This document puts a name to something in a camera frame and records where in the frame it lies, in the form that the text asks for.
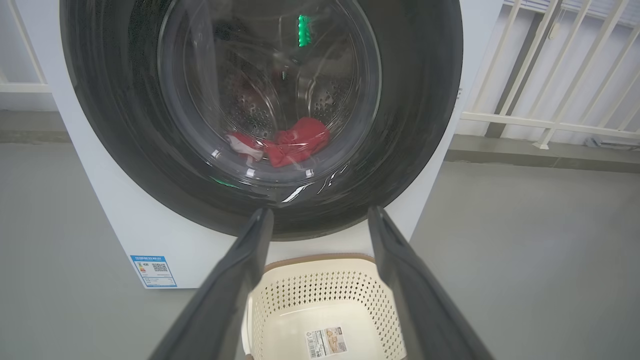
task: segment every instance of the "washing machine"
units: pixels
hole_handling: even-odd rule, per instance
[[[132,271],[197,288],[258,208],[268,263],[410,239],[502,1],[17,4]]]

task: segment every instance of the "basket rim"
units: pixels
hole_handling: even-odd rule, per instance
[[[371,263],[376,263],[375,259],[371,255],[360,254],[357,252],[344,252],[338,254],[318,254],[318,255],[308,255],[302,256],[300,258],[286,259],[276,261],[274,263],[270,263],[264,267],[264,272],[269,272],[275,268],[280,268],[283,266],[296,265],[302,263],[311,263],[313,261],[324,261],[324,260],[340,260],[340,259],[354,259],[354,260],[366,260]]]

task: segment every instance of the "perforated basket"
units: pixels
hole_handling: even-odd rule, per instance
[[[326,344],[319,333],[327,330],[341,334]],[[242,338],[254,360],[406,357],[393,294],[373,259],[360,255],[268,266],[249,295]]]

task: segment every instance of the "product label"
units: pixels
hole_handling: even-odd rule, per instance
[[[164,256],[135,256],[133,264],[148,288],[176,288],[175,280]]]
[[[347,352],[347,344],[344,342],[342,327],[328,327],[324,330],[309,331],[306,335],[311,359]]]

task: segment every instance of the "concrete floor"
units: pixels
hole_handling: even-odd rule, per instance
[[[635,359],[640,176],[445,163],[412,245],[496,359]],[[144,359],[144,290],[70,144],[0,145],[0,359]]]

